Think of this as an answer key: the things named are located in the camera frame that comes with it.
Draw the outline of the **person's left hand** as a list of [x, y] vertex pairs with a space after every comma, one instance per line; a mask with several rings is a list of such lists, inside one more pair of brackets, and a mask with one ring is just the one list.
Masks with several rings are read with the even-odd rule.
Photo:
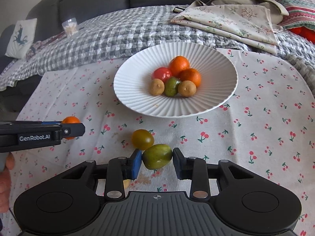
[[0, 174], [0, 213], [6, 213], [9, 209], [9, 198], [11, 191], [10, 170], [14, 168], [15, 160], [12, 153], [6, 158], [5, 168]]

